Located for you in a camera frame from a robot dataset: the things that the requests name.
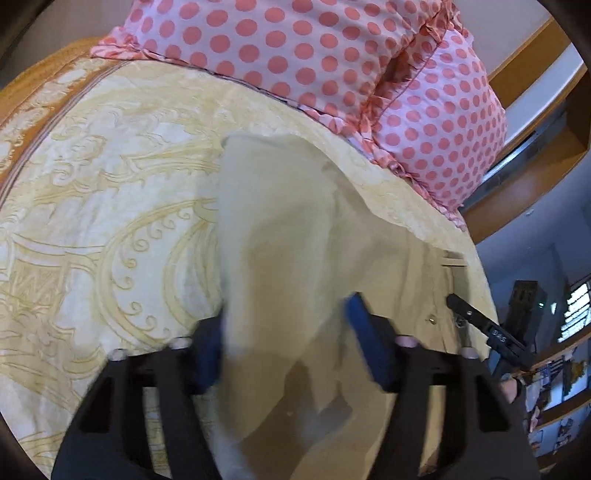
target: bedsheet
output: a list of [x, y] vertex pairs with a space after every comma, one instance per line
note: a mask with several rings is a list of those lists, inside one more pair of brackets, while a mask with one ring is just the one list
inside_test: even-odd
[[[0, 95], [0, 411], [46, 474], [111, 350], [156, 349], [220, 305], [217, 174], [232, 132], [310, 141], [374, 214], [461, 253], [471, 303], [496, 319], [469, 234], [328, 129], [208, 73], [90, 59], [86, 48]], [[150, 400], [147, 412], [163, 470]]]

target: beige cloth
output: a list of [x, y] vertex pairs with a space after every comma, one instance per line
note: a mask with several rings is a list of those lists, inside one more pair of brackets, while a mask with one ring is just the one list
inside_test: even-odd
[[[361, 291], [399, 332], [454, 352], [446, 252], [373, 215], [302, 138], [234, 135], [221, 164], [227, 318], [209, 436], [222, 476], [364, 479], [392, 396], [371, 381], [343, 299]], [[432, 400], [425, 458], [440, 438], [441, 390]]]

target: bed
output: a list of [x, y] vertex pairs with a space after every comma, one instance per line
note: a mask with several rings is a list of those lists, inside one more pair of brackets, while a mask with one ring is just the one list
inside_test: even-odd
[[[109, 352], [156, 349], [220, 305], [217, 176], [232, 132], [311, 142], [375, 215], [459, 253], [470, 302], [496, 320], [469, 234], [403, 179], [270, 96], [199, 69], [90, 58], [94, 44], [64, 48], [0, 93], [0, 411], [46, 475]], [[441, 338], [449, 322], [412, 331], [454, 350]], [[148, 423], [165, 471], [157, 416]]]

